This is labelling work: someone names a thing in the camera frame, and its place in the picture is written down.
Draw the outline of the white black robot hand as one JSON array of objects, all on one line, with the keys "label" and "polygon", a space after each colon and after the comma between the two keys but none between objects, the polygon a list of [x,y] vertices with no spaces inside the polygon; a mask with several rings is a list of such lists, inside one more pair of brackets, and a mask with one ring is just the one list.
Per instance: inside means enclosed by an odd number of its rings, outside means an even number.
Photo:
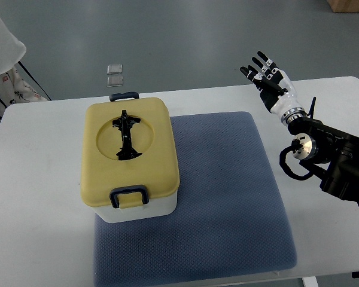
[{"label": "white black robot hand", "polygon": [[252,61],[258,66],[242,66],[240,71],[259,91],[266,109],[279,117],[283,125],[290,124],[306,111],[297,101],[297,92],[288,75],[263,52],[258,51]]}]

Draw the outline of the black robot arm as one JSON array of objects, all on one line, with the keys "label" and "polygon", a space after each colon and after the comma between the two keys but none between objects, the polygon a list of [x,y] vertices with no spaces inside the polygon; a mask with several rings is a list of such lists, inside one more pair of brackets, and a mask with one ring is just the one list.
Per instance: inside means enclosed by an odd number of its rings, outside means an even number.
[{"label": "black robot arm", "polygon": [[315,99],[308,113],[295,107],[282,115],[294,138],[280,152],[279,165],[299,181],[316,176],[323,192],[359,207],[359,137],[314,119]]}]

